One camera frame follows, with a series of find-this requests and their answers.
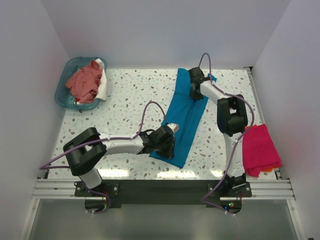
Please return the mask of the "blue t shirt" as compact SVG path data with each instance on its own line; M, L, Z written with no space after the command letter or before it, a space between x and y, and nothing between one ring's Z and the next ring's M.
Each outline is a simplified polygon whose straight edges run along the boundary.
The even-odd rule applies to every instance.
M201 100L191 99L190 89L191 83L188 70L179 68L174 94L166 113L168 122L179 126L179 130L174 135L173 158L169 159L160 156L155 151L149 155L151 158L162 160L179 168L183 168L186 163L198 125L209 100L207 97Z

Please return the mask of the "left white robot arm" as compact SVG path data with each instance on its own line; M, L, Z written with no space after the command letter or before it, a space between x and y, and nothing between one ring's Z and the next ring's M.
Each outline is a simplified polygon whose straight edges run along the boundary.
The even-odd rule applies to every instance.
M151 154L156 152L166 158L174 156L176 123L165 124L156 130L146 130L134 136L109 135L100 138L95 127L90 127L63 146L73 176L79 177L92 196L104 190L102 177L95 168L103 156L115 154Z

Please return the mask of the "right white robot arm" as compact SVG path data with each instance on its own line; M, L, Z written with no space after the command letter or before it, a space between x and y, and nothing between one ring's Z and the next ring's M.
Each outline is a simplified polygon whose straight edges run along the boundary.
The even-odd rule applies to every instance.
M211 76L205 76L199 67L188 70L189 96L193 100L207 97L217 107L217 127L223 134L226 151L226 170L222 181L223 192L235 196L246 184L243 166L243 134L248 126L246 103L242 95L233 95L220 89Z

